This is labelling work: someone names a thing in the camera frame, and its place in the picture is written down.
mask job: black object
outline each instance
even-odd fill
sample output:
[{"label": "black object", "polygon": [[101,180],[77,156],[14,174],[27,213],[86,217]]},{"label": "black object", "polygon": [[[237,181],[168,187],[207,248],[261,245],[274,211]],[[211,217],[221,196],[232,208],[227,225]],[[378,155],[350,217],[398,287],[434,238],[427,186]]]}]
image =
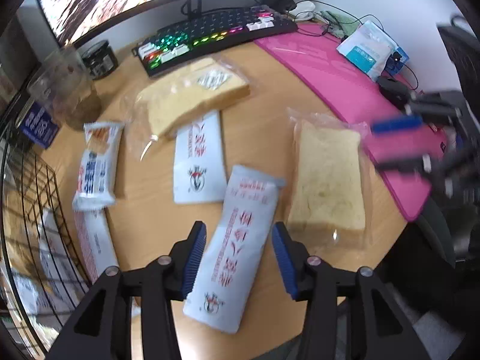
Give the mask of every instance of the black object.
[{"label": "black object", "polygon": [[[196,250],[200,238],[202,247]],[[168,256],[124,273],[116,266],[107,268],[63,327],[46,360],[130,360],[132,297],[142,297],[143,358],[181,360],[170,301],[186,298],[186,279],[193,286],[205,240],[205,225],[195,222],[188,238],[177,242]],[[189,270],[192,254],[198,260],[194,271]]]},{"label": "black object", "polygon": [[82,54],[82,60],[94,80],[110,75],[119,66],[108,40],[102,40]]},{"label": "black object", "polygon": [[[204,236],[205,225],[196,222],[188,239],[177,242],[169,256],[125,273],[107,268],[69,318],[46,360],[131,360],[135,296],[142,297],[143,358],[181,360],[170,301],[185,299],[186,261],[198,237]],[[291,240],[283,223],[276,223],[273,237],[281,239],[299,278],[296,300],[308,301],[298,360],[335,358],[338,296],[346,296],[351,304],[352,359],[429,359],[406,316],[370,268],[353,273],[309,256],[303,244]]]},{"label": "black object", "polygon": [[[286,289],[307,301],[297,360],[335,358],[337,297],[347,297],[347,356],[355,360],[428,360],[425,348],[375,272],[368,267],[356,273],[335,269],[306,247],[294,242],[285,225],[274,225],[272,241]],[[289,263],[285,271],[285,255]]]},{"label": "black object", "polygon": [[457,26],[439,26],[448,56],[457,69],[462,93],[473,114],[480,119],[480,42],[471,33]]},{"label": "black object", "polygon": [[262,0],[261,2],[280,13],[293,11],[297,7],[297,4],[293,0]]},{"label": "black object", "polygon": [[377,84],[383,97],[400,111],[405,110],[405,105],[407,105],[411,97],[411,90],[404,83],[393,78],[379,76]]},{"label": "black object", "polygon": [[431,248],[452,267],[455,267],[456,258],[452,240],[454,234],[448,226],[442,210],[431,196],[423,205],[415,224],[423,233]]},{"label": "black object", "polygon": [[406,226],[385,263],[389,279],[416,309],[434,310],[450,325],[480,333],[478,272],[472,281],[453,268],[431,249],[415,223]]},{"label": "black object", "polygon": [[206,54],[297,29],[293,21],[265,5],[222,9],[162,28],[132,52],[140,58],[147,74],[154,76]]},{"label": "black object", "polygon": [[424,153],[411,158],[393,158],[376,164],[378,171],[418,173],[433,188],[462,203],[480,203],[480,130],[469,104],[460,91],[417,95],[389,79],[378,81],[382,93],[407,115],[421,116],[425,123],[452,126],[462,145],[443,159]]}]

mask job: pink mouse pad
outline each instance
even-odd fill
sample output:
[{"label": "pink mouse pad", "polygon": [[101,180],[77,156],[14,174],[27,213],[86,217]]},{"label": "pink mouse pad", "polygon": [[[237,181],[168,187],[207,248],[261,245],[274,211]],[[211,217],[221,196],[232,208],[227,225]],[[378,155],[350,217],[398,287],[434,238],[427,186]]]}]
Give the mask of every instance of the pink mouse pad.
[{"label": "pink mouse pad", "polygon": [[[315,24],[303,24],[300,28],[321,32]],[[344,122],[371,124],[400,114],[381,95],[378,85],[337,51],[340,42],[333,36],[313,37],[296,32],[258,39],[255,43],[295,73]],[[365,149],[376,163],[424,153],[442,156],[442,142],[443,133],[436,134],[424,126],[371,135],[365,140]],[[387,172],[381,176],[404,218],[415,220],[430,193],[430,184],[417,175]]]}]

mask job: white package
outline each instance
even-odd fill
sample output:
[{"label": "white package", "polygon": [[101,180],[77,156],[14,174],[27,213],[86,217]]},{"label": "white package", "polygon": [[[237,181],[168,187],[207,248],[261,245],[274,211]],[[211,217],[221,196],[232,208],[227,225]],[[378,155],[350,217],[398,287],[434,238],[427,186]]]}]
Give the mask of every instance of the white package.
[{"label": "white package", "polygon": [[385,69],[388,57],[397,48],[398,45],[392,38],[368,20],[340,43],[337,50],[376,81]]},{"label": "white package", "polygon": [[51,210],[45,210],[38,224],[41,237],[38,241],[40,262],[53,292],[74,310],[88,292],[84,278],[75,267],[64,247]]},{"label": "white package", "polygon": [[236,333],[254,283],[263,245],[285,181],[254,169],[233,167],[222,217],[198,269],[185,315]]},{"label": "white package", "polygon": [[221,202],[226,189],[220,114],[212,111],[178,130],[173,200],[176,204]]},{"label": "white package", "polygon": [[115,204],[113,189],[123,123],[96,122],[84,126],[83,152],[73,198],[76,211],[100,210]]},{"label": "white package", "polygon": [[[119,266],[105,210],[75,211],[74,216],[85,268],[94,283],[109,266]],[[133,299],[131,316],[140,312],[140,307]]]}]

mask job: white wall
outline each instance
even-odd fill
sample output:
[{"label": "white wall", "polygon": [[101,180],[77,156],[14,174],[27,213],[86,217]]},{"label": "white wall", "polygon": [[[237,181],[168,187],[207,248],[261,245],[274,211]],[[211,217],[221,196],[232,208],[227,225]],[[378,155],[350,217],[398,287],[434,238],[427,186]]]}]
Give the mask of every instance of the white wall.
[{"label": "white wall", "polygon": [[[440,90],[460,88],[455,66],[450,62],[437,31],[437,23],[449,23],[453,13],[459,13],[452,0],[322,0],[337,5],[357,17],[373,13],[385,30],[409,54],[408,65],[415,71],[420,88]],[[252,0],[203,0],[203,9],[248,6]],[[182,1],[143,12],[105,31],[90,44],[108,39],[114,50],[135,42],[157,29],[183,20],[179,9]],[[318,4],[319,9],[330,9]],[[26,0],[18,11],[37,56],[42,60],[55,47],[55,40],[43,20],[35,0]],[[413,77],[404,69],[411,83]]]},{"label": "white wall", "polygon": [[[435,91],[460,88],[457,71],[448,58],[436,28],[437,23],[448,24],[454,13],[461,14],[452,0],[321,1],[336,5],[356,17],[369,13],[376,15],[386,32],[410,56],[407,65],[417,75],[420,89]],[[317,6],[321,10],[331,9],[321,4]],[[415,85],[415,79],[407,69],[404,68],[402,74]]]}]

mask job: wooden table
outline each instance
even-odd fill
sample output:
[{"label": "wooden table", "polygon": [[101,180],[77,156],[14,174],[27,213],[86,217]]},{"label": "wooden table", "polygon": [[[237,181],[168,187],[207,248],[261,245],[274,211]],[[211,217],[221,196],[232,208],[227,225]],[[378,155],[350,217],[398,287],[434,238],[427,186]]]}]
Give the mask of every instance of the wooden table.
[{"label": "wooden table", "polygon": [[[254,95],[222,111],[223,142],[227,172],[244,164],[276,177],[287,177],[292,146],[292,127],[287,107],[302,112],[330,113],[327,106],[294,74],[253,43],[222,52],[255,82]],[[116,72],[97,83],[106,110],[101,120],[125,120],[123,98],[131,86],[150,83],[140,62],[131,55]],[[195,220],[207,225],[208,239],[220,219],[222,205],[176,205],[172,199],[174,141],[154,147],[142,162],[134,158],[122,138],[118,156],[118,201],[107,218],[122,270],[140,268],[184,239]],[[77,172],[85,149],[82,133],[64,127],[42,157],[57,172],[63,209],[74,229],[71,201]],[[357,270],[375,267],[405,227],[383,181],[370,166],[373,195],[373,245],[365,251],[329,252],[322,257],[333,266]],[[276,220],[282,219],[286,196],[282,194]],[[302,330],[305,303],[293,302],[285,292],[270,241],[246,306],[238,333],[228,335],[185,317],[183,305],[173,304],[178,342],[184,359],[244,360],[265,353]],[[133,321],[133,356],[141,359],[140,321]]]}]

